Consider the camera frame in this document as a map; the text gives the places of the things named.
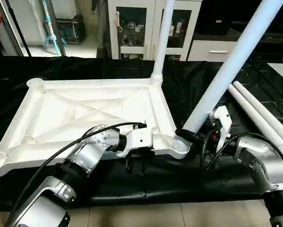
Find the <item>black plastic sheet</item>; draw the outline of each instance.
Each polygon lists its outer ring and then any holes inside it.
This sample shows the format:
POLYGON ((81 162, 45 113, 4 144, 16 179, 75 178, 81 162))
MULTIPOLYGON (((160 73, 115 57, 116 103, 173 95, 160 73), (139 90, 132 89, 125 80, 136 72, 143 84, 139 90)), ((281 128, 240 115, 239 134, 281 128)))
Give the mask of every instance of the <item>black plastic sheet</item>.
MULTIPOLYGON (((166 62, 162 89, 174 122, 182 127, 217 73, 221 63, 166 62)), ((27 92, 26 81, 148 78, 152 61, 103 61, 79 58, 0 58, 0 140, 27 92)), ((247 63, 237 79, 283 123, 283 78, 267 64, 247 63)), ((258 132, 226 92, 231 133, 258 132)), ((199 179, 198 147, 183 160, 170 156, 136 158, 128 173, 125 160, 102 161, 92 173, 75 206, 120 205, 260 198, 250 173, 232 157, 222 156, 215 169, 199 179)), ((35 186, 53 171, 47 167, 35 186)), ((0 177, 0 211, 8 211, 36 168, 12 170, 0 177)))

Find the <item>tile floor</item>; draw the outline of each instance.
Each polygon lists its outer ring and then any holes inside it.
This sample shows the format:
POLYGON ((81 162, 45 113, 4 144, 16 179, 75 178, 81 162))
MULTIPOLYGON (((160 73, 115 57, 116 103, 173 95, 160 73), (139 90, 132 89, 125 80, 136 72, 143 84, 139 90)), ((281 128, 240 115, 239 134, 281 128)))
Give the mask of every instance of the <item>tile floor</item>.
MULTIPOLYGON (((263 201, 153 204, 70 210, 70 227, 270 226, 263 201)), ((0 227, 8 213, 0 212, 0 227)))
MULTIPOLYGON (((68 57, 96 58, 97 27, 94 26, 88 31, 88 37, 83 41, 83 44, 68 44, 64 46, 64 49, 68 57)), ((23 47, 22 51, 25 56, 28 56, 23 47)), ((53 44, 48 44, 46 49, 42 46, 29 46, 29 51, 32 57, 58 57, 53 44)))

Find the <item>white cylindrical pipe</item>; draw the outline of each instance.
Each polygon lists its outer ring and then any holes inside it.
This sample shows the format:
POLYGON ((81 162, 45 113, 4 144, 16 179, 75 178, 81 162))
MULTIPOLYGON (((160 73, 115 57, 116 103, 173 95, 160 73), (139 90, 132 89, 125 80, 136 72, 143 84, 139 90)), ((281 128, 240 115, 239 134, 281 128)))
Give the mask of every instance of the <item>white cylindrical pipe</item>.
MULTIPOLYGON (((236 77, 237 73, 260 41, 282 4, 283 0, 262 0, 246 29, 237 41, 236 46, 229 54, 184 124, 184 129, 194 133, 198 132, 209 113, 217 105, 218 101, 229 87, 229 84, 236 77)), ((189 146, 187 147, 186 144, 186 140, 176 136, 172 142, 172 147, 185 152, 189 149, 189 146)))
POLYGON ((233 85, 283 139, 283 124, 281 124, 242 84, 235 81, 233 85))
POLYGON ((249 118, 267 137, 272 143, 274 143, 283 154, 283 139, 275 132, 275 130, 269 125, 269 123, 256 111, 256 109, 244 98, 244 96, 230 84, 228 91, 236 99, 239 105, 244 109, 249 118))
POLYGON ((169 32, 173 16, 175 0, 166 0, 164 15, 161 22, 160 33, 159 33, 159 44, 157 48, 154 69, 151 74, 151 78, 154 83, 161 83, 162 78, 162 68, 164 66, 166 48, 169 38, 169 32))

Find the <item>drawer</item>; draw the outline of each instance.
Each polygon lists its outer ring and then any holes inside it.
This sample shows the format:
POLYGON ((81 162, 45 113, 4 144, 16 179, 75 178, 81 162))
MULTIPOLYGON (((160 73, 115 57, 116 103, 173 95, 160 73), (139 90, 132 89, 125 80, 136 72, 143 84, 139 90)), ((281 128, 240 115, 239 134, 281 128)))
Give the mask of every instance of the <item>drawer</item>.
POLYGON ((236 42, 194 40, 188 61, 225 61, 236 42))

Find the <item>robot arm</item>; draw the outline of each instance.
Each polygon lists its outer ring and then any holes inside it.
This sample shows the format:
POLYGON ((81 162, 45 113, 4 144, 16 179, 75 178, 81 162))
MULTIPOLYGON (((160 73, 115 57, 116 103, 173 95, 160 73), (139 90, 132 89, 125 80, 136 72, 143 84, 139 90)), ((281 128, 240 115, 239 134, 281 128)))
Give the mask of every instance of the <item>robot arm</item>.
MULTIPOLYGON (((88 133, 105 127, 94 127, 88 133)), ((70 221, 66 207, 75 201, 104 152, 115 152, 124 157, 133 149, 150 148, 152 144, 151 130, 137 126, 127 135, 120 134, 115 128, 83 140, 17 209, 8 226, 66 227, 70 221)))
POLYGON ((283 160, 266 142, 238 139, 234 159, 247 167, 263 196, 273 227, 283 227, 283 160))

